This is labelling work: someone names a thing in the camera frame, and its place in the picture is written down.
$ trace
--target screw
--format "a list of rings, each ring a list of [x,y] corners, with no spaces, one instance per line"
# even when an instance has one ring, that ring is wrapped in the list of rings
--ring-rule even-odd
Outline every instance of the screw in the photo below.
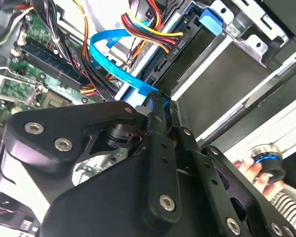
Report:
[[[44,132],[44,126],[38,122],[28,122],[25,126],[25,131],[27,131],[30,134],[41,134]]]
[[[173,211],[174,208],[176,207],[173,199],[169,195],[166,195],[166,194],[160,195],[159,202],[160,202],[160,205],[166,211]]]
[[[215,155],[218,155],[218,151],[216,151],[216,149],[211,148],[212,153],[214,153]]]
[[[83,104],[86,104],[86,103],[89,102],[89,100],[88,100],[87,98],[83,97],[83,98],[81,99],[81,102],[82,102]]]
[[[240,227],[234,219],[227,218],[226,224],[228,226],[228,229],[230,229],[230,231],[233,232],[236,236],[240,235]]]
[[[273,231],[278,235],[278,236],[283,236],[282,230],[276,225],[275,223],[271,223],[271,227]]]
[[[26,15],[26,16],[25,16],[25,20],[27,20],[27,21],[31,21],[31,20],[32,20],[32,18],[31,18],[31,16],[29,16],[29,15]]]
[[[183,131],[185,132],[186,135],[188,136],[191,135],[191,132],[187,128],[183,129]]]
[[[41,79],[46,79],[46,74],[45,74],[45,73],[40,73],[40,74],[39,74],[39,77],[40,77]]]
[[[12,58],[12,62],[13,63],[18,63],[19,62],[19,59],[18,58]]]
[[[287,226],[283,226],[283,227],[286,230],[286,232],[289,234],[290,237],[295,237],[294,233],[291,231],[290,228],[288,228]]]
[[[73,144],[66,138],[58,138],[55,141],[56,149],[60,150],[61,152],[68,152],[73,148]]]
[[[130,113],[130,114],[133,113],[132,109],[130,109],[130,108],[128,108],[128,107],[125,107],[124,110],[125,110],[126,112]]]

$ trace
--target robotic arm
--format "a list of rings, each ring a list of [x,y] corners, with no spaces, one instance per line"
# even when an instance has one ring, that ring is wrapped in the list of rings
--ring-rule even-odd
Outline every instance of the robotic arm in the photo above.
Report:
[[[0,149],[0,191],[32,208],[39,237],[296,237],[292,225],[213,146],[201,151],[176,107],[151,93],[15,114]],[[75,164],[128,157],[74,187]]]

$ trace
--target finger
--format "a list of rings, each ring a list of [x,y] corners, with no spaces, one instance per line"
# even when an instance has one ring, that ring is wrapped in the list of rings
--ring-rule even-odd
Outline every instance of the finger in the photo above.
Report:
[[[264,192],[262,193],[263,196],[266,197],[269,201],[275,197],[284,187],[284,182],[283,180],[278,181],[274,184],[269,185]]]
[[[243,162],[243,163],[241,164],[241,166],[238,168],[239,171],[240,171],[241,173],[243,173],[243,174],[246,173],[247,170],[253,165],[254,162],[255,162],[255,161],[254,161],[253,158],[250,158],[250,159],[246,160],[246,161]]]
[[[250,182],[253,182],[261,170],[262,170],[262,164],[260,162],[255,163],[247,170],[246,173],[244,173],[244,175]]]
[[[256,189],[262,193],[263,190],[265,189],[267,182],[269,180],[269,177],[267,176],[267,173],[262,174],[254,183],[254,186]]]
[[[237,160],[235,163],[234,163],[234,166],[239,169],[240,166],[242,165],[243,161],[240,161],[240,160]]]

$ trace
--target mounting hole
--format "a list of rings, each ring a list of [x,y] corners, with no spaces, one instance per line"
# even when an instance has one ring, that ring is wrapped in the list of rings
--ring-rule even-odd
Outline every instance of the mounting hole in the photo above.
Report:
[[[184,168],[184,170],[185,170],[186,172],[188,172],[188,173],[191,173],[191,168],[190,168],[190,167],[188,167],[188,166],[187,166],[187,167],[185,167],[185,168]]]
[[[132,144],[137,144],[142,140],[140,136],[135,136],[132,138]]]
[[[167,164],[169,163],[168,159],[166,157],[162,157],[161,160],[163,161],[163,163]]]
[[[215,184],[215,185],[218,185],[216,179],[212,179],[212,183]]]

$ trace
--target black wire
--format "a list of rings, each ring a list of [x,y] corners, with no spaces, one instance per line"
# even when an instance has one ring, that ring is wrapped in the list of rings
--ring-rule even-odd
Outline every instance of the black wire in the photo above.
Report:
[[[137,5],[137,9],[136,9],[136,13],[135,13],[135,17],[137,17],[137,14],[138,14],[138,11],[139,11],[139,5],[140,5],[140,0],[138,1],[138,5]],[[134,48],[133,50],[133,46],[135,44],[135,41],[136,41],[136,38],[134,38],[133,42],[132,42],[132,45],[130,46],[130,49],[129,49],[129,53],[128,53],[128,57],[127,57],[127,60],[126,60],[126,65],[127,63],[131,60],[132,58],[132,55],[133,53],[136,51],[137,47],[140,45],[140,43]]]
[[[146,0],[146,2],[148,3],[149,9],[151,10],[152,14],[153,14],[153,29],[157,26],[157,12],[155,12],[154,8],[152,7],[152,5],[150,4],[149,1]]]
[[[17,12],[11,15],[8,25],[6,26],[4,32],[0,35],[0,42],[2,42],[5,39],[5,37],[13,30],[12,29],[13,22],[20,15],[21,15],[20,12]]]
[[[50,30],[59,54],[70,63],[75,71],[79,70],[74,66],[74,60],[79,63],[81,70],[85,72],[94,88],[106,101],[114,101],[114,96],[118,89],[109,81],[107,81],[96,69],[93,68],[91,62],[87,60],[82,53],[74,46],[69,37],[66,36],[57,25],[57,10],[53,0],[35,1],[31,0],[35,12]]]
[[[65,40],[67,47],[69,48],[71,54],[80,64],[82,70],[86,73],[87,78],[92,83],[93,87],[97,89],[99,94],[107,101],[114,100],[114,95],[117,93],[117,88],[107,81],[103,76],[92,67],[90,61],[88,61],[81,52],[74,46],[74,44],[69,40]]]
[[[162,13],[162,18],[164,19],[167,14],[168,14],[168,10],[171,10],[171,5],[174,4],[176,2],[176,0],[173,0],[170,4],[169,4],[169,0],[166,0],[166,7]]]
[[[145,40],[145,38],[148,38],[148,39],[152,39],[152,40],[154,40],[154,41],[160,42],[160,43],[162,43],[163,45],[165,45],[166,48],[167,48],[168,50],[171,49],[172,45],[170,45],[169,42],[163,42],[163,41],[161,41],[161,40],[155,39],[154,37],[150,37],[150,36],[148,37],[148,36],[145,35],[145,34],[138,33],[138,32],[134,32],[134,31],[133,31],[133,30],[132,30],[132,29],[126,24],[126,22],[124,22],[124,24],[125,24],[125,28],[126,28],[127,30],[133,32],[134,35],[138,35],[138,36],[140,36],[140,37],[144,37],[144,40]]]
[[[168,45],[170,48],[173,46],[173,44],[168,42],[168,41],[165,41],[164,39],[167,38],[167,39],[171,39],[171,40],[178,40],[178,38],[176,38],[176,37],[162,37],[162,36],[155,35],[153,33],[144,32],[143,30],[136,27],[136,25],[131,21],[131,19],[129,18],[129,16],[127,14],[125,14],[125,17],[126,17],[126,19],[128,21],[128,22],[125,22],[125,23],[126,24],[129,23],[132,27],[136,28],[143,36],[145,36],[147,38],[150,38],[150,39],[153,39],[153,40],[156,40],[156,41],[160,41],[163,44]]]

